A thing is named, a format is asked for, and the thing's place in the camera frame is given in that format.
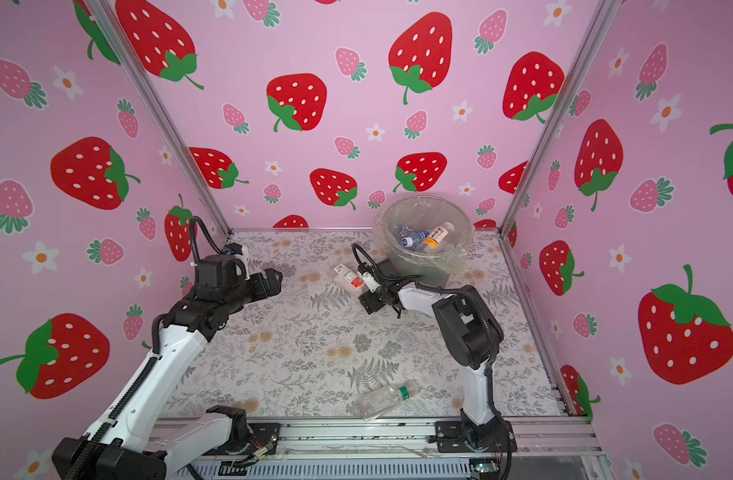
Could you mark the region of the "bottle with red white label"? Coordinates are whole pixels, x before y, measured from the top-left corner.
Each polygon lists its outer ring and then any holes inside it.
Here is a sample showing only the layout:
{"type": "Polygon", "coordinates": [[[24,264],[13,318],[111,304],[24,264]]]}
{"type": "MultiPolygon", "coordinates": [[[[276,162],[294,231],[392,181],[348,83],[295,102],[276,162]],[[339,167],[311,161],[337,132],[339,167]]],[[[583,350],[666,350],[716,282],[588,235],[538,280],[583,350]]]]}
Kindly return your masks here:
{"type": "Polygon", "coordinates": [[[332,269],[332,279],[337,286],[354,298],[360,297],[366,291],[364,280],[344,264],[338,264],[332,269]]]}

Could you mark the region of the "Pocari bottle blue label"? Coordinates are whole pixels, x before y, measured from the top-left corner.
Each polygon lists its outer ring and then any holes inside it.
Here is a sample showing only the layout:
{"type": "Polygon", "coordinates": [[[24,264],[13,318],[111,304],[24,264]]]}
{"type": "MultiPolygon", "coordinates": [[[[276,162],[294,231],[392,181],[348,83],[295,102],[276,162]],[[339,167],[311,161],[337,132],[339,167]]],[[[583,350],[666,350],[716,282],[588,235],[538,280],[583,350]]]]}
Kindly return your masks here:
{"type": "Polygon", "coordinates": [[[426,230],[414,230],[407,226],[396,226],[394,228],[396,240],[403,248],[408,250],[420,248],[428,235],[429,232],[426,230]]]}

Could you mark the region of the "clear bottle beige label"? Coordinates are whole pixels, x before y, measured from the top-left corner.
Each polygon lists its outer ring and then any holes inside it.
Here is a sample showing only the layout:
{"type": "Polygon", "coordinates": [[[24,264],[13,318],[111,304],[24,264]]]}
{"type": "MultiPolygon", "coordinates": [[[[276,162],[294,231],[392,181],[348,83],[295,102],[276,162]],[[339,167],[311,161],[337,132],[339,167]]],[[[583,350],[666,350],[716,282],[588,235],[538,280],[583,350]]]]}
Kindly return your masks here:
{"type": "Polygon", "coordinates": [[[423,240],[423,250],[426,252],[434,252],[438,250],[441,244],[455,231],[455,227],[450,222],[444,222],[440,226],[430,231],[428,236],[423,240]]]}

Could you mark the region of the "clear bottle with green ring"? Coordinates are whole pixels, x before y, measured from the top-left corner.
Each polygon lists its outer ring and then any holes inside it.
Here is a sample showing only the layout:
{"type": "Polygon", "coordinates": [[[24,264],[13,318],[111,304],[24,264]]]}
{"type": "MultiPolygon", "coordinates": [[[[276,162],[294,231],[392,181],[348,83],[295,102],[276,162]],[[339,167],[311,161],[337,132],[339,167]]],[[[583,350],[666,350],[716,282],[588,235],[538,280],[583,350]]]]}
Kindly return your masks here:
{"type": "Polygon", "coordinates": [[[372,422],[398,408],[404,401],[416,396],[417,384],[407,380],[399,385],[386,385],[364,393],[358,399],[358,409],[366,422],[372,422]]]}

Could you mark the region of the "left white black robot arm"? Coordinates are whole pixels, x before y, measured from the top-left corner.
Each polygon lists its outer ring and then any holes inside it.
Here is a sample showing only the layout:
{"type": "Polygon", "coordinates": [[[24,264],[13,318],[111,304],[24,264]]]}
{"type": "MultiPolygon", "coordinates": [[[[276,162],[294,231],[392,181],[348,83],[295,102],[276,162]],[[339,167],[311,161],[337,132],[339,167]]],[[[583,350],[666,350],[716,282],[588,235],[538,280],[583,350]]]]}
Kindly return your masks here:
{"type": "Polygon", "coordinates": [[[166,479],[216,449],[240,453],[254,432],[240,408],[214,406],[174,434],[152,441],[156,421],[190,368],[230,316],[282,292],[284,276],[249,274],[236,255],[196,261],[196,283],[152,323],[152,349],[104,414],[52,454],[62,479],[166,479]]]}

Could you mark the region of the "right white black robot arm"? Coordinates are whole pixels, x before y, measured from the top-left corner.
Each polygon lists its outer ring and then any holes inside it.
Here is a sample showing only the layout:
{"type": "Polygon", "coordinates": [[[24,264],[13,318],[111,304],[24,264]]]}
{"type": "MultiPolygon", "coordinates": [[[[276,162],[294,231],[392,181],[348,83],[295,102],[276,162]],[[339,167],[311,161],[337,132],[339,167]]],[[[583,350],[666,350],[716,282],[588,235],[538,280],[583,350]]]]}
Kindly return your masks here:
{"type": "Polygon", "coordinates": [[[358,297],[367,313],[389,306],[398,315],[411,311],[436,321],[448,353],[463,368],[461,437],[469,448],[516,452],[512,427],[494,402],[493,364],[504,333],[478,291],[423,284],[418,275],[398,274],[389,260],[360,261],[358,274],[367,287],[358,297]]]}

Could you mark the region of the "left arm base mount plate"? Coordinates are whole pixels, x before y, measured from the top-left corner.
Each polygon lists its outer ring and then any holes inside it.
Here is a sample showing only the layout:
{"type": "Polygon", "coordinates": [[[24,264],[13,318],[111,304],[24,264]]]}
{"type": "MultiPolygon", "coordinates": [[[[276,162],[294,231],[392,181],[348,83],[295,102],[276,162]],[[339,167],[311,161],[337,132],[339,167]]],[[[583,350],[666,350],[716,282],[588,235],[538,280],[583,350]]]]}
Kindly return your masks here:
{"type": "Polygon", "coordinates": [[[250,423],[248,434],[230,440],[220,452],[235,460],[250,461],[276,454],[280,440],[280,423],[250,423]]]}

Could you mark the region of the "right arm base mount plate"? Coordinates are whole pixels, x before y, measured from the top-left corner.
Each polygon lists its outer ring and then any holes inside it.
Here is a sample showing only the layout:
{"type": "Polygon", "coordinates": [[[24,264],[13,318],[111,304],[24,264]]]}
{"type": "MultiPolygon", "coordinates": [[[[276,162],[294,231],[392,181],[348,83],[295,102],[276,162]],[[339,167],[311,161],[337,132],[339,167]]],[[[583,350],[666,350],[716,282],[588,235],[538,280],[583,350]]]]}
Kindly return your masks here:
{"type": "Polygon", "coordinates": [[[469,421],[438,421],[429,443],[441,453],[515,453],[517,443],[512,425],[492,419],[484,425],[469,421]]]}

